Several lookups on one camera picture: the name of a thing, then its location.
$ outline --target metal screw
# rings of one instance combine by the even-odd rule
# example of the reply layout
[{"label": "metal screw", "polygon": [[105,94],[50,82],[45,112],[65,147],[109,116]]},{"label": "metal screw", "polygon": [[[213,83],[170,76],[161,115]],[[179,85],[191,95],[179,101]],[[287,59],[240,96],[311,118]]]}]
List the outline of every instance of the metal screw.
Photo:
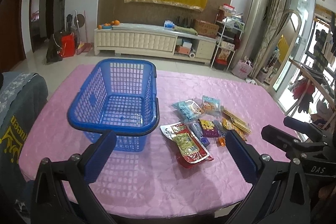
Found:
[{"label": "metal screw", "polygon": [[293,163],[295,163],[296,165],[299,165],[301,162],[298,158],[294,158]]},{"label": "metal screw", "polygon": [[271,156],[270,156],[270,155],[267,155],[267,154],[262,154],[262,155],[261,155],[261,158],[262,158],[262,160],[264,160],[264,161],[270,161]]},{"label": "metal screw", "polygon": [[73,160],[73,161],[77,161],[81,158],[81,155],[80,154],[73,154],[70,159]]},{"label": "metal screw", "polygon": [[42,164],[47,164],[49,162],[49,159],[48,158],[43,158],[42,160],[41,160],[41,163]]}]

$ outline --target circular wall cutout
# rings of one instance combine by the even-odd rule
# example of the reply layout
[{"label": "circular wall cutout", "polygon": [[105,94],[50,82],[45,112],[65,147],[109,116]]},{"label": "circular wall cutout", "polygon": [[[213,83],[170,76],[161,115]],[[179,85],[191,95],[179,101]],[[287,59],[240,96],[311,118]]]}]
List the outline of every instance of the circular wall cutout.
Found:
[{"label": "circular wall cutout", "polygon": [[[82,28],[85,24],[85,17],[82,14],[78,14],[77,17],[78,17],[78,26]],[[75,27],[77,27],[77,17],[75,17],[73,20]]]}]

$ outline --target glass door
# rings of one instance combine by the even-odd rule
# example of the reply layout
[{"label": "glass door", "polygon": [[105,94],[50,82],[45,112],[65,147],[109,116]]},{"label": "glass door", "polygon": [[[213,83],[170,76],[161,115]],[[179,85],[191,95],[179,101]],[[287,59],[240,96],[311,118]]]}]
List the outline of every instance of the glass door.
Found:
[{"label": "glass door", "polygon": [[[300,14],[302,24],[299,31],[299,36],[295,42],[295,46],[290,54],[290,58],[295,61],[302,62],[303,54],[308,45],[308,38],[311,33],[312,22],[314,18],[316,0],[287,0],[286,7],[298,11]],[[292,15],[291,20],[295,28],[298,27],[298,20],[295,15]],[[293,98],[292,93],[288,90],[288,84],[296,71],[296,67],[289,61],[286,62],[279,78],[275,82],[273,88],[275,89],[275,99],[279,101],[285,111],[287,111],[295,102],[289,100]]]}]

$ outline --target tile floor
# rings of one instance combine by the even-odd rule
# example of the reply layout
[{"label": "tile floor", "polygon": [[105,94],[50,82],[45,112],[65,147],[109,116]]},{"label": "tile floor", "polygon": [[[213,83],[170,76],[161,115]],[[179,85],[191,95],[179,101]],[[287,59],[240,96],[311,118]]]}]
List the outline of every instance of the tile floor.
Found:
[{"label": "tile floor", "polygon": [[155,58],[148,56],[136,55],[119,55],[115,56],[112,51],[100,51],[98,56],[94,56],[93,50],[83,52],[80,55],[64,58],[61,62],[46,64],[46,53],[48,45],[45,43],[40,49],[33,54],[27,56],[27,59],[19,63],[13,70],[23,72],[36,72],[47,82],[49,97],[54,93],[57,87],[65,80],[65,78],[80,64],[96,64],[99,61],[110,58],[139,58],[155,64],[157,70],[166,70],[182,73],[190,73],[195,75],[204,75],[215,78],[243,81],[234,76],[230,72],[211,69],[202,63],[189,61],[176,61],[166,58]]}]

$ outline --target gold fringe trim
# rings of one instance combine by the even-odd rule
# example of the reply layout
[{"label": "gold fringe trim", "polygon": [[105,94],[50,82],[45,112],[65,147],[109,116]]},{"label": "gold fringe trim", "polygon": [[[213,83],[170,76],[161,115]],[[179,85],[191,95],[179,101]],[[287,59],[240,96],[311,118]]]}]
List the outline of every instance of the gold fringe trim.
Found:
[{"label": "gold fringe trim", "polygon": [[191,6],[179,2],[172,2],[172,1],[164,1],[164,0],[124,0],[125,3],[129,2],[143,2],[143,3],[155,3],[155,4],[164,4],[164,5],[170,5],[175,7],[181,7],[185,9],[195,10],[197,12],[202,12],[204,9],[199,6]]}]

